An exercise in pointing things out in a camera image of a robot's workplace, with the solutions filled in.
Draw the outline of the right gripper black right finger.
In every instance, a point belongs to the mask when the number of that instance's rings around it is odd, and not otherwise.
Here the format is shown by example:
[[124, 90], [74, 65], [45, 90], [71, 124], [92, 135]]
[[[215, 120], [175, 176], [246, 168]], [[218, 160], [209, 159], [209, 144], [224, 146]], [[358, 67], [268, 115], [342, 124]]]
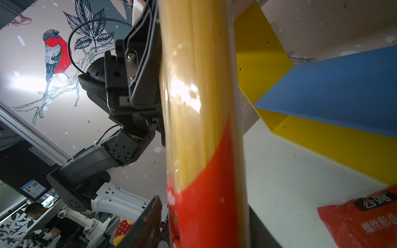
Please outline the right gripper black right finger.
[[251, 206], [249, 206], [249, 221], [252, 248], [282, 248]]

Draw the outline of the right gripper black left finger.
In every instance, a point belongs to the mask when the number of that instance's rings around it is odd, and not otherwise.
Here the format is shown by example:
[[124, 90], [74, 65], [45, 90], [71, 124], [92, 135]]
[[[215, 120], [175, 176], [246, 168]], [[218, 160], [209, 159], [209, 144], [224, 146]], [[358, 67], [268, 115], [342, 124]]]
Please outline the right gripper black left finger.
[[157, 248], [161, 238], [162, 203], [159, 196], [155, 196], [117, 248]]

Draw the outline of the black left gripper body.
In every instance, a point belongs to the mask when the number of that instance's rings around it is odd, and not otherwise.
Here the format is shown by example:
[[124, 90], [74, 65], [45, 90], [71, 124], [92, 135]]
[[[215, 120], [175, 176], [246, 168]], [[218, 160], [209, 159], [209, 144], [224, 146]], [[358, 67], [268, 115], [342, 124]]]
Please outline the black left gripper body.
[[78, 77], [90, 99], [137, 146], [147, 146], [164, 129], [159, 89], [162, 41], [158, 1], [146, 1], [116, 54], [106, 51]]

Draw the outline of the red spaghetti pack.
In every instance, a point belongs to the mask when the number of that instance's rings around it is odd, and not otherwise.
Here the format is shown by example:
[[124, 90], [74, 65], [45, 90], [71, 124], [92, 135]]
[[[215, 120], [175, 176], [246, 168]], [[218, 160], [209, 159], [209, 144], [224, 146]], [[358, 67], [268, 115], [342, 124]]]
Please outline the red spaghetti pack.
[[160, 1], [171, 247], [248, 248], [231, 1]]

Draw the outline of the red fusilli bag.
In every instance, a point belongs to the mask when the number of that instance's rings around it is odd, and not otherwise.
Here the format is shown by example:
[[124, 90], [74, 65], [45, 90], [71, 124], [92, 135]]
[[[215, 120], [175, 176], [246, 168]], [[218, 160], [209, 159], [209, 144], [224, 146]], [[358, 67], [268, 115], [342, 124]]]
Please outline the red fusilli bag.
[[397, 186], [317, 209], [339, 248], [397, 246]]

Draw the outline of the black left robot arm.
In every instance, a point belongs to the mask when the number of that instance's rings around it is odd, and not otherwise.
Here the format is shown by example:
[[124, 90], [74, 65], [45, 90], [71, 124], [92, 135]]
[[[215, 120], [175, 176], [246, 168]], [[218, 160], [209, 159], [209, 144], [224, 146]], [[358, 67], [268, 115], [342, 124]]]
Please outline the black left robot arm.
[[139, 199], [111, 180], [108, 169], [134, 163], [156, 132], [165, 134], [159, 87], [162, 41], [159, 4], [147, 1], [116, 54], [106, 51], [79, 75], [90, 99], [109, 114], [120, 130], [74, 155], [47, 175], [67, 207], [83, 213], [105, 212], [136, 221], [161, 215], [159, 197]]

